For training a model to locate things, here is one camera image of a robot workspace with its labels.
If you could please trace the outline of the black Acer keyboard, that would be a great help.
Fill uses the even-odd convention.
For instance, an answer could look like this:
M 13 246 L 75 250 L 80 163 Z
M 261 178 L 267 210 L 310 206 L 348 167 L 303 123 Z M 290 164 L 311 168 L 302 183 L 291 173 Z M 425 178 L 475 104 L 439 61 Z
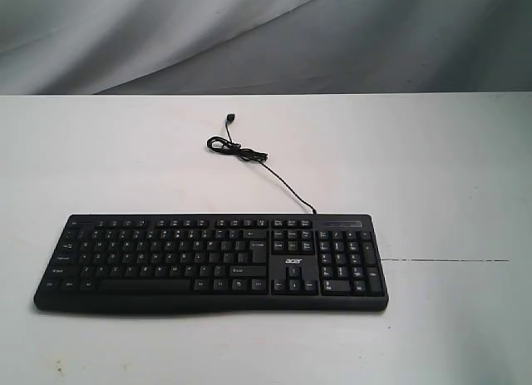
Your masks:
M 33 298 L 65 313 L 380 312 L 369 215 L 72 215 Z

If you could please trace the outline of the grey backdrop cloth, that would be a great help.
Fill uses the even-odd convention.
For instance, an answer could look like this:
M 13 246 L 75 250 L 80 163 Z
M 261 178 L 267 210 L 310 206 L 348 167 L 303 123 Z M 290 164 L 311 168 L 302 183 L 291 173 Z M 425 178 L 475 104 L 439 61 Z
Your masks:
M 531 0 L 1 0 L 1 92 L 528 91 Z

